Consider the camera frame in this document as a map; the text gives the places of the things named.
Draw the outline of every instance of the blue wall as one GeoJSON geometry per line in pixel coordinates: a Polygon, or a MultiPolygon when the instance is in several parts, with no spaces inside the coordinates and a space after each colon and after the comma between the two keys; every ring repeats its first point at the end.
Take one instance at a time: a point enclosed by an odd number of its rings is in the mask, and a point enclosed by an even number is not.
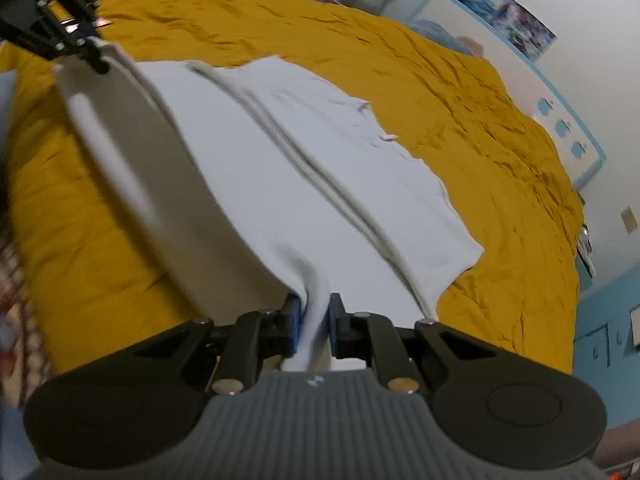
{"type": "Polygon", "coordinates": [[[640,267],[580,302],[574,374],[604,399],[609,428],[640,418],[640,351],[630,312],[640,305],[640,267]]]}

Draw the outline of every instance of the white cloth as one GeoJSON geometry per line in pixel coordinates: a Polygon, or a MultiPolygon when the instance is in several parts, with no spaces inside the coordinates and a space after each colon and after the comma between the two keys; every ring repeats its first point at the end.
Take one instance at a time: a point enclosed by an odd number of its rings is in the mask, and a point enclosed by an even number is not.
{"type": "Polygon", "coordinates": [[[306,369],[324,344],[330,292],[350,312],[412,326],[436,317],[439,295],[480,257],[441,181],[365,102],[311,72],[276,57],[135,64],[101,48],[107,75],[77,59],[56,73],[80,135],[214,320],[299,295],[288,369],[306,369]]]}

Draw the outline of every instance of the white wall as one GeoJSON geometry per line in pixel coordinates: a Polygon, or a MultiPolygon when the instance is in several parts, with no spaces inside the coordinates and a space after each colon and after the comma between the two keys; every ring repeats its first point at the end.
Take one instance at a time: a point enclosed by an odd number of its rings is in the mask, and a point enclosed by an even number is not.
{"type": "Polygon", "coordinates": [[[640,262],[640,0],[516,0],[558,39],[537,63],[596,137],[607,161],[582,190],[598,277],[588,294],[640,262]]]}

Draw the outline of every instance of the yellow bedsheet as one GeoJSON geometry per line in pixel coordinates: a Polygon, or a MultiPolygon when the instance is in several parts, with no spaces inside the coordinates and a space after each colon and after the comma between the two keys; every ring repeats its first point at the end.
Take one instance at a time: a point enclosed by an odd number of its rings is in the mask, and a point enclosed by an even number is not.
{"type": "MultiPolygon", "coordinates": [[[[308,0],[101,0],[102,29],[136,60],[237,66],[279,54],[366,99],[441,177],[485,248],[440,300],[441,320],[569,372],[582,211],[545,131],[484,60],[386,18],[308,0]]],[[[80,145],[50,64],[12,46],[11,215],[59,371],[196,316],[80,145]]]]}

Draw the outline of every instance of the headboard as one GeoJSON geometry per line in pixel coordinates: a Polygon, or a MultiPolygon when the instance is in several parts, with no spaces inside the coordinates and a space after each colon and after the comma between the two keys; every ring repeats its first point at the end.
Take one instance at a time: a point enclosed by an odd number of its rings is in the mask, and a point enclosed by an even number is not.
{"type": "Polygon", "coordinates": [[[587,126],[535,64],[485,19],[458,0],[424,0],[408,24],[417,20],[431,20],[481,45],[515,105],[548,131],[575,189],[598,172],[606,156],[587,126]]]}

